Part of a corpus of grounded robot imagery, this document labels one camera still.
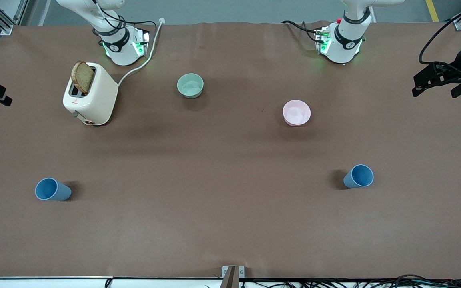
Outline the blue plastic cup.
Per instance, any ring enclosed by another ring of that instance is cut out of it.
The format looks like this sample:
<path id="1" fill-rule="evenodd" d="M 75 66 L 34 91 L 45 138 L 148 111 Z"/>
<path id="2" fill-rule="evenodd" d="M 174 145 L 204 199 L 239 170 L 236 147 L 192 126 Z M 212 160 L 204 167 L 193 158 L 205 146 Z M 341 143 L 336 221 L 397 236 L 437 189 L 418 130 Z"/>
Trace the blue plastic cup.
<path id="1" fill-rule="evenodd" d="M 364 164 L 355 165 L 343 179 L 343 183 L 347 188 L 368 187 L 373 181 L 373 170 Z"/>
<path id="2" fill-rule="evenodd" d="M 64 201 L 71 197 L 72 190 L 54 178 L 44 178 L 37 183 L 34 193 L 40 200 Z"/>

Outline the left arm base connector panel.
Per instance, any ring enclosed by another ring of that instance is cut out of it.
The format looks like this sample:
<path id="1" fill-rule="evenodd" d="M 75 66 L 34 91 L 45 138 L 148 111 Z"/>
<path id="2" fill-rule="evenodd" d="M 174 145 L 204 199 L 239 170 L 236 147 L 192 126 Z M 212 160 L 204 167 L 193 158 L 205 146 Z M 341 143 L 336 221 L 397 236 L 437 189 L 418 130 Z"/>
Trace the left arm base connector panel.
<path id="1" fill-rule="evenodd" d="M 316 40 L 315 47 L 318 51 L 318 54 L 327 55 L 328 50 L 332 44 L 330 26 L 314 29 L 314 34 Z"/>

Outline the brown bread slice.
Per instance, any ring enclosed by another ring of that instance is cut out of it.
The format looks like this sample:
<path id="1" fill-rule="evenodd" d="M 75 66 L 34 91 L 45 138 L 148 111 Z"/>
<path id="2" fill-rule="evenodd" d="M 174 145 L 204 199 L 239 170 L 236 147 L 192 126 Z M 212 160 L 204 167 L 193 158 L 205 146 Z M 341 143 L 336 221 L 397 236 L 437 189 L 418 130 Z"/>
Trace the brown bread slice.
<path id="1" fill-rule="evenodd" d="M 71 80 L 74 86 L 83 94 L 87 94 L 91 87 L 95 71 L 84 61 L 77 61 L 71 71 Z"/>

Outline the cream white toaster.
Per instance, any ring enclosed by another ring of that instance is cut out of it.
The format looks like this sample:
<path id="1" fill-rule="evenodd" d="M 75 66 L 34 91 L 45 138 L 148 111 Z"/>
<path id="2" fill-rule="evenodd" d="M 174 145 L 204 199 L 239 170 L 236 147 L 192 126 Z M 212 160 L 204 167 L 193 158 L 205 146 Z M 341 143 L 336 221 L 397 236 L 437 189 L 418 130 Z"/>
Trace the cream white toaster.
<path id="1" fill-rule="evenodd" d="M 118 84 L 100 64 L 86 63 L 95 71 L 89 92 L 81 93 L 70 77 L 62 103 L 71 115 L 83 124 L 101 126 L 110 120 L 113 113 Z"/>

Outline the pink bowl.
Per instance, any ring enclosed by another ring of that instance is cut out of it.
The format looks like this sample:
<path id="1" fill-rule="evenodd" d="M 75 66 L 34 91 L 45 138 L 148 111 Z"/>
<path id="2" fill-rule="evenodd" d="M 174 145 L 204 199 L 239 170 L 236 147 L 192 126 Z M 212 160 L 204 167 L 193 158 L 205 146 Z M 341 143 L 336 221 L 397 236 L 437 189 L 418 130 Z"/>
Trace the pink bowl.
<path id="1" fill-rule="evenodd" d="M 283 106 L 283 119 L 290 126 L 302 126 L 311 118 L 311 108 L 304 101 L 290 100 Z"/>

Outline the mint green bowl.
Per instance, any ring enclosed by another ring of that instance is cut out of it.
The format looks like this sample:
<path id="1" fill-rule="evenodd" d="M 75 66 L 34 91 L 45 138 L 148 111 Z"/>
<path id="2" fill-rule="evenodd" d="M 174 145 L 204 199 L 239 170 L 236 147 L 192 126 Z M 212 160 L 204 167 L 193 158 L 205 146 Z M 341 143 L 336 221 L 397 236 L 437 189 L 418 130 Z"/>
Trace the mint green bowl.
<path id="1" fill-rule="evenodd" d="M 203 88 L 204 80 L 196 73 L 185 74 L 177 81 L 177 90 L 188 99 L 199 97 Z"/>

